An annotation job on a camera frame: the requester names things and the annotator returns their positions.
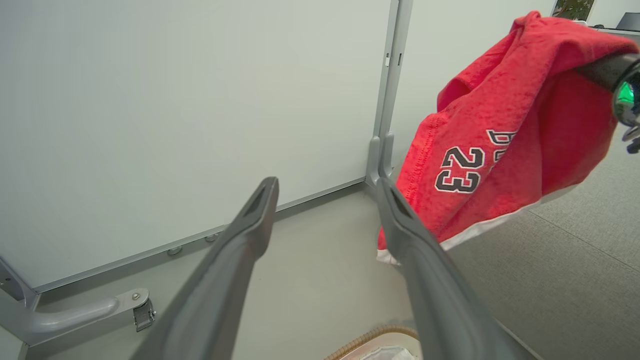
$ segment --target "red cloth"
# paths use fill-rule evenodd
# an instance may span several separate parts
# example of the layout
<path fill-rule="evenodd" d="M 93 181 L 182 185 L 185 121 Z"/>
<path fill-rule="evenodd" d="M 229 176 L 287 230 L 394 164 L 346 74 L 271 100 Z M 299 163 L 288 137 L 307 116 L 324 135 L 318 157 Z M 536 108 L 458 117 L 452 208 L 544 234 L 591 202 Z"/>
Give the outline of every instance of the red cloth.
<path fill-rule="evenodd" d="M 398 189 L 448 249 L 582 182 L 606 155 L 616 121 L 611 93 L 571 69 L 637 52 L 631 40 L 569 20 L 517 19 L 440 92 Z M 382 232 L 378 259 L 392 261 Z"/>

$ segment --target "whiteboard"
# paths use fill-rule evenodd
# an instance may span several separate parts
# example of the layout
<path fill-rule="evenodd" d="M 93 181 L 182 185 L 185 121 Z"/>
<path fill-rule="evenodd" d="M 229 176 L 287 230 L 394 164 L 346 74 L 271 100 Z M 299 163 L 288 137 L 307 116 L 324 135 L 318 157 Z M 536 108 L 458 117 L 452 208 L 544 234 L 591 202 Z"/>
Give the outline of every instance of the whiteboard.
<path fill-rule="evenodd" d="M 0 256 L 30 286 L 365 175 L 389 0 L 4 1 Z"/>
<path fill-rule="evenodd" d="M 556 0 L 414 1 L 390 131 L 401 165 L 438 93 L 532 10 L 549 16 Z"/>

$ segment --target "whiteboard stand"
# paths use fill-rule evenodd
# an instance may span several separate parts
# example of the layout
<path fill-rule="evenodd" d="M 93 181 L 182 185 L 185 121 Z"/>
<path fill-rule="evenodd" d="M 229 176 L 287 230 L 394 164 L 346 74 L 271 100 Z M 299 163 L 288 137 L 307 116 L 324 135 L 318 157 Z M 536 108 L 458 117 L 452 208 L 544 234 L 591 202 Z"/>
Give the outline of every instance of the whiteboard stand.
<path fill-rule="evenodd" d="M 413 0 L 393 0 L 389 12 L 385 64 L 380 77 L 376 125 L 373 138 L 369 142 L 369 159 L 367 160 L 366 183 L 372 188 L 376 187 L 380 177 L 389 178 L 393 171 L 391 155 L 394 148 L 394 135 L 390 132 L 391 117 L 396 103 L 412 7 Z"/>
<path fill-rule="evenodd" d="M 0 294 L 0 325 L 29 346 L 128 310 L 133 310 L 137 331 L 151 326 L 155 321 L 156 312 L 149 291 L 144 288 L 57 313 L 39 313 L 35 308 L 40 294 L 33 291 L 2 258 L 0 277 L 0 288 L 11 296 Z"/>

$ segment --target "bolt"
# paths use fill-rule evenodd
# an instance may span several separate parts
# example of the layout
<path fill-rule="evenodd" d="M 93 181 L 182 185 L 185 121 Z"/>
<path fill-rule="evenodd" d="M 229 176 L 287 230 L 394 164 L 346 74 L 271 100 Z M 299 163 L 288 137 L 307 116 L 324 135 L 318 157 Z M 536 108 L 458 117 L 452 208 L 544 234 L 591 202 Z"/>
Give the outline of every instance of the bolt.
<path fill-rule="evenodd" d="M 182 247 L 181 247 L 181 246 L 178 246 L 178 247 L 174 247 L 174 248 L 172 248 L 172 249 L 167 250 L 167 251 L 166 251 L 166 253 L 167 253 L 167 254 L 169 254 L 169 255 L 176 255 L 176 254 L 177 254 L 177 253 L 179 253 L 181 250 L 182 250 Z"/>
<path fill-rule="evenodd" d="M 215 234 L 212 234 L 212 235 L 205 236 L 204 240 L 206 240 L 206 242 L 208 242 L 208 243 L 212 243 L 212 242 L 216 241 L 219 237 L 220 237 L 220 233 L 215 233 Z"/>

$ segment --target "floor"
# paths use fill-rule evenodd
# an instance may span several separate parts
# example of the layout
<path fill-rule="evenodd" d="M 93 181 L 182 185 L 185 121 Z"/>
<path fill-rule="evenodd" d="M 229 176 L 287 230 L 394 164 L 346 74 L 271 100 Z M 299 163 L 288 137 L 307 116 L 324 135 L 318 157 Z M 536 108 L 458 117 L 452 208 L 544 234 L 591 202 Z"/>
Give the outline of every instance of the floor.
<path fill-rule="evenodd" d="M 253 269 L 234 359 L 323 359 L 375 327 L 413 326 L 402 275 L 375 260 L 377 211 L 365 192 L 351 190 L 275 223 L 269 249 Z M 50 291 L 39 310 L 145 287 L 162 317 L 206 248 L 115 281 L 94 280 L 97 287 L 76 283 Z M 130 318 L 107 321 L 34 347 L 28 359 L 127 359 L 147 334 L 136 333 Z"/>

